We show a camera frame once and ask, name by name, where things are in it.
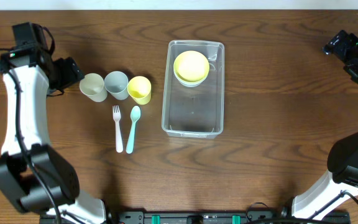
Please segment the cream plastic cup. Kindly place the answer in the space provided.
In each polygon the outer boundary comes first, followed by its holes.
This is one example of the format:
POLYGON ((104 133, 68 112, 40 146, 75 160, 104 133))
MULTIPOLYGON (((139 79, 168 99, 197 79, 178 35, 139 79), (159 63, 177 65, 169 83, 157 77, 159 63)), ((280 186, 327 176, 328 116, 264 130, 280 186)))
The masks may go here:
POLYGON ((104 79, 97 73, 89 73, 80 81, 80 91, 94 102, 100 103, 107 96, 107 90, 104 87, 104 79))

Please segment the grey plastic cup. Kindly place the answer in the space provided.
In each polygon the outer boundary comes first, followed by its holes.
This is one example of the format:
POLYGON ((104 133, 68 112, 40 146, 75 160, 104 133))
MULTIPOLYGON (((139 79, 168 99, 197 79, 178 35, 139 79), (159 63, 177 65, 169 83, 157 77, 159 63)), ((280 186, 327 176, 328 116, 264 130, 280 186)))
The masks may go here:
POLYGON ((120 71, 110 72, 104 79, 105 89, 117 100, 125 100, 129 96, 127 92, 128 83, 127 75, 120 71))

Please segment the white plastic bowl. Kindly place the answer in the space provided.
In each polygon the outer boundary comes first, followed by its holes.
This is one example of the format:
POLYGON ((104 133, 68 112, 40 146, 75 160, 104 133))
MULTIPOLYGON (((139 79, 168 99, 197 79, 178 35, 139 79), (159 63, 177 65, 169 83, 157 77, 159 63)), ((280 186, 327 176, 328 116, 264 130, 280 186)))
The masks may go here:
POLYGON ((177 80, 185 87, 189 87, 189 88, 193 88, 196 86, 199 86, 200 84, 202 84, 208 76, 204 76, 201 80, 198 80, 196 82, 188 82, 183 80, 180 76, 178 76, 177 74, 175 74, 175 77, 177 78, 177 80))

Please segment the yellow plastic bowl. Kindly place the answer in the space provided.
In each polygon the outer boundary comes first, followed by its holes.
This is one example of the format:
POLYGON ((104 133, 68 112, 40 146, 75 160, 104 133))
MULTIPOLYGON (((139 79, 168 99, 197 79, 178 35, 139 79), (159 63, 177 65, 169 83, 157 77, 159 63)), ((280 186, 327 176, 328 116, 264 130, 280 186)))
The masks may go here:
POLYGON ((176 57, 173 63, 173 71, 179 80, 186 83, 196 83, 208 76, 209 62, 202 53, 189 50, 176 57))

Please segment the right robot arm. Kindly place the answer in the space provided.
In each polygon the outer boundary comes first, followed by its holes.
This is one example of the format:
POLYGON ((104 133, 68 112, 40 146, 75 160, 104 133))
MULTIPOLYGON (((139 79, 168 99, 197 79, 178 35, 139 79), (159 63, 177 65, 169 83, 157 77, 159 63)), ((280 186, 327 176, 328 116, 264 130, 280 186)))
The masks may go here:
MULTIPOLYGON (((344 70, 358 84, 358 37, 341 30, 323 47, 323 52, 343 62, 344 70)), ((289 216, 322 220, 340 204, 358 196, 358 132, 333 145, 327 167, 322 177, 291 201, 289 216)))

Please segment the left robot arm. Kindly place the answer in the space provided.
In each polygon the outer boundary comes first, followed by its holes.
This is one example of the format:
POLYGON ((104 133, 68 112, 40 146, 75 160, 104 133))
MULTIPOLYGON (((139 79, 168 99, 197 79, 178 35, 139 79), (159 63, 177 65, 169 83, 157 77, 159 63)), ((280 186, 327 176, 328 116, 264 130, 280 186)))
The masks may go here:
POLYGON ((53 149, 46 99, 81 80, 76 62, 52 60, 42 47, 16 47, 0 57, 7 91, 7 131, 0 156, 0 191, 19 213, 51 223, 106 223, 102 200, 80 189, 74 167, 53 149))

